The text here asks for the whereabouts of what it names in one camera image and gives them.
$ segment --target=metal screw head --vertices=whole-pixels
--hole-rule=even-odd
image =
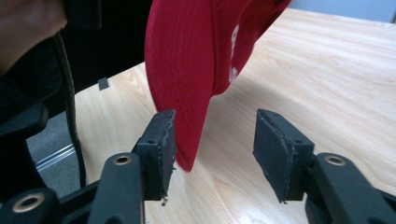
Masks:
[[[337,166],[345,166],[347,164],[343,159],[336,156],[327,156],[324,158],[324,160],[330,164]]]
[[[40,204],[44,202],[45,196],[43,193],[33,193],[24,196],[19,199],[14,206],[12,206],[12,211],[14,213],[24,213],[37,208]]]
[[[129,163],[130,161],[132,161],[132,158],[129,155],[118,156],[117,158],[115,158],[113,160],[114,164],[116,164],[116,165],[125,165],[125,164]]]

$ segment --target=gray carpet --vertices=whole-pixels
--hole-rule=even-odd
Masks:
[[[27,139],[27,144],[37,170],[59,198],[79,189],[78,160],[64,112],[50,119],[46,129]]]

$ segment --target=wooden table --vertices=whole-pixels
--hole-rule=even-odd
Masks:
[[[76,95],[90,181],[131,151],[156,113],[145,65]],[[230,89],[212,99],[192,172],[172,175],[148,223],[306,223],[304,202],[280,204],[255,161],[256,110],[283,115],[315,144],[353,160],[396,195],[396,26],[287,9],[257,42]]]

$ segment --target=white wall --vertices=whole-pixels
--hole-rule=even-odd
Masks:
[[[370,21],[395,22],[396,0],[292,0],[289,7]]]

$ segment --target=red cap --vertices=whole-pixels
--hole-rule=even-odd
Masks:
[[[146,33],[158,111],[176,110],[177,163],[192,169],[210,98],[242,70],[256,40],[290,0],[154,0]]]

